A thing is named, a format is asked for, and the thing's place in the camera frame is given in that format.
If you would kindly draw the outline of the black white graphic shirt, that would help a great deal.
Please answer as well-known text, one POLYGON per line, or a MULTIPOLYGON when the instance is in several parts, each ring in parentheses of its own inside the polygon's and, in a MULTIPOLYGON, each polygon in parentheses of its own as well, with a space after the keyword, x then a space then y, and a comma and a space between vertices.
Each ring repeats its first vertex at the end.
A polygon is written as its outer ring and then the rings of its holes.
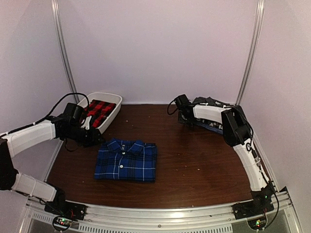
POLYGON ((220 131, 223 130, 223 126, 222 126, 221 123, 215 122, 215 121, 212 121, 212 120, 199 119, 199 120, 196 121, 196 124, 198 126, 204 127, 206 129, 209 129, 209 130, 220 130, 220 131))

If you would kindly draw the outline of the dark grey striped shirt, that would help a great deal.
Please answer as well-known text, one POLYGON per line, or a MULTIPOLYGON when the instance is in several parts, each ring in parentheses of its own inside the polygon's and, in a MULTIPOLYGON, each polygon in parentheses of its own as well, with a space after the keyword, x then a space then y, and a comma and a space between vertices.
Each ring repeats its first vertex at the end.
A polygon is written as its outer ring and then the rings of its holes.
POLYGON ((231 107, 233 106, 233 104, 230 104, 230 103, 225 103, 225 102, 221 102, 219 100, 215 100, 211 97, 196 97, 193 101, 192 101, 193 104, 199 104, 199 105, 210 105, 210 106, 217 106, 217 107, 231 107))

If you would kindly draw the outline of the blue checked shirt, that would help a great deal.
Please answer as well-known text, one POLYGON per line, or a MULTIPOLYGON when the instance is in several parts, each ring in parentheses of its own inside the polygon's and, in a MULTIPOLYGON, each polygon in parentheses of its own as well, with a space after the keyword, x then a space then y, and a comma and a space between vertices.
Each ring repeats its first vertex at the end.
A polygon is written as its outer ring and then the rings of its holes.
POLYGON ((204 129, 207 129, 207 130, 212 131, 214 133, 218 133, 220 135, 223 135, 223 130, 219 129, 218 127, 215 127, 213 125, 211 126, 211 125, 209 125, 207 123, 202 123, 202 122, 196 122, 194 125, 202 127, 204 129))

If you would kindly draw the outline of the blue plaid long sleeve shirt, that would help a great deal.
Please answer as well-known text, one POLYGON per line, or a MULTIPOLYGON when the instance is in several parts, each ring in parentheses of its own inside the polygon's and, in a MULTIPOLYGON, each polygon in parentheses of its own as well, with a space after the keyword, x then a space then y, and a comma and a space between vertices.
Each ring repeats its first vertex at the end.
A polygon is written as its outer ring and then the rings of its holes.
POLYGON ((94 179, 153 183, 157 152, 155 143, 112 138, 98 151, 94 179))

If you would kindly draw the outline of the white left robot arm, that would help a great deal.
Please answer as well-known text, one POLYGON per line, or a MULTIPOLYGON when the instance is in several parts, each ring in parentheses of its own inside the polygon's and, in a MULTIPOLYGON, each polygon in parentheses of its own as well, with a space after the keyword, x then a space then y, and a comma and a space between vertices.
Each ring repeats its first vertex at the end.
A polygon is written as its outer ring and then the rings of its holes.
POLYGON ((17 191, 30 197, 37 197, 51 202, 51 208, 60 216, 70 211, 70 205, 61 197, 56 197, 56 187, 19 172, 14 168, 12 158, 22 151, 42 142, 53 139, 71 139, 83 147, 91 147, 102 143, 102 134, 108 128, 106 120, 99 127, 94 128, 88 122, 80 126, 78 123, 61 118, 50 117, 41 123, 5 133, 0 137, 0 189, 1 191, 17 191))

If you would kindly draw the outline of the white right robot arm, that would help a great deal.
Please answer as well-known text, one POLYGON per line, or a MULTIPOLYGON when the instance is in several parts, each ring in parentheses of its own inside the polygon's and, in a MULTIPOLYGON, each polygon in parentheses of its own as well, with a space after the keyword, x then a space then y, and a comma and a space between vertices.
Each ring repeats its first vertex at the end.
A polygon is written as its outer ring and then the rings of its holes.
POLYGON ((254 131, 239 105, 191 103, 175 101, 186 122, 209 120, 222 125, 224 141, 237 153, 248 176, 253 200, 249 210, 260 214, 271 203, 274 190, 253 145, 254 131))

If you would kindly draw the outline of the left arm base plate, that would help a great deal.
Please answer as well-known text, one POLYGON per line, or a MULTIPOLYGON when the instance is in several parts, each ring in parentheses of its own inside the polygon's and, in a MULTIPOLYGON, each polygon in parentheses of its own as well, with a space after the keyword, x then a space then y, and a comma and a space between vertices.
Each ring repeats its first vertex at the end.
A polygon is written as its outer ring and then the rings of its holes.
POLYGON ((42 201, 45 205, 44 211, 59 216, 64 216, 72 220, 84 220, 86 206, 70 201, 66 201, 64 196, 55 197, 53 201, 42 201))

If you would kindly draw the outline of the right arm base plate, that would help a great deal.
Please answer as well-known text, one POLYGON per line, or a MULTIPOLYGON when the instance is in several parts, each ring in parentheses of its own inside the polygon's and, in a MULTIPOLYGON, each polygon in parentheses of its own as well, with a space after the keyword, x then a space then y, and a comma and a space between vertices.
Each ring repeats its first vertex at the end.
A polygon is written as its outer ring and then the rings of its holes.
POLYGON ((235 219, 249 218, 264 214, 264 211, 273 211, 275 208, 272 203, 267 203, 263 206, 255 205, 254 201, 239 202, 232 205, 232 211, 235 219))

